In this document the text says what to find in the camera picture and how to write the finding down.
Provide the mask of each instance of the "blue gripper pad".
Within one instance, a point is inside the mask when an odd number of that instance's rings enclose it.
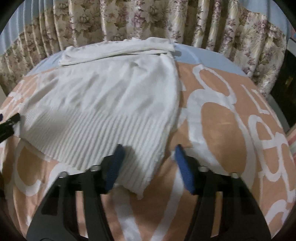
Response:
[[[122,145],[118,145],[115,149],[115,152],[113,153],[113,158],[110,163],[110,167],[107,172],[106,176],[106,186],[105,189],[107,192],[109,192],[118,177],[118,173],[120,170],[120,167],[122,165],[122,162],[124,160],[125,151]]]
[[[194,195],[195,193],[194,175],[190,170],[190,167],[186,160],[186,154],[181,145],[177,145],[175,148],[175,160],[178,163],[186,190],[188,190],[192,195]]]

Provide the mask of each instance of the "curtain fold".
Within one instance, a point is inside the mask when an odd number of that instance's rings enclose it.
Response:
[[[221,53],[266,96],[286,50],[280,29],[236,0],[25,0],[22,10],[23,30],[0,56],[6,94],[42,59],[68,46],[155,36]]]

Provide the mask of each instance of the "folded white cloth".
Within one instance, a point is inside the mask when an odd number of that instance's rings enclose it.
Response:
[[[102,52],[125,43],[129,42],[105,44]],[[94,59],[103,55],[98,46]],[[134,50],[128,44],[125,49]],[[67,60],[79,60],[84,50],[87,56],[85,46],[67,55]],[[171,54],[103,58],[57,68],[37,78],[40,87],[20,110],[16,134],[82,171],[122,144],[127,153],[117,183],[142,195],[164,156],[177,115],[178,73]]]
[[[120,54],[160,54],[175,51],[169,39],[150,37],[146,40],[136,38],[123,41],[104,41],[75,48],[67,47],[59,61],[61,66],[85,63]]]

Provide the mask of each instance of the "ribbed hem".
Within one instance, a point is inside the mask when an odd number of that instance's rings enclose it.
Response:
[[[164,156],[175,116],[127,116],[34,107],[22,114],[20,133],[45,155],[84,171],[118,144],[126,158],[117,183],[142,195]]]

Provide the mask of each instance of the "silver bolt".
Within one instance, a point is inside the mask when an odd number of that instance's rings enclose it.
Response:
[[[65,178],[65,177],[67,177],[68,176],[68,173],[67,172],[61,172],[60,174],[59,174],[59,178]]]
[[[96,172],[101,170],[101,166],[100,165],[94,165],[91,167],[91,172]]]
[[[205,166],[201,166],[201,167],[199,167],[198,170],[199,170],[200,172],[208,172],[208,171],[209,171],[209,169],[208,169],[207,167],[205,167]]]
[[[235,179],[238,179],[239,178],[239,174],[236,173],[236,172],[233,172],[233,173],[231,173],[231,177],[232,178],[235,178]]]

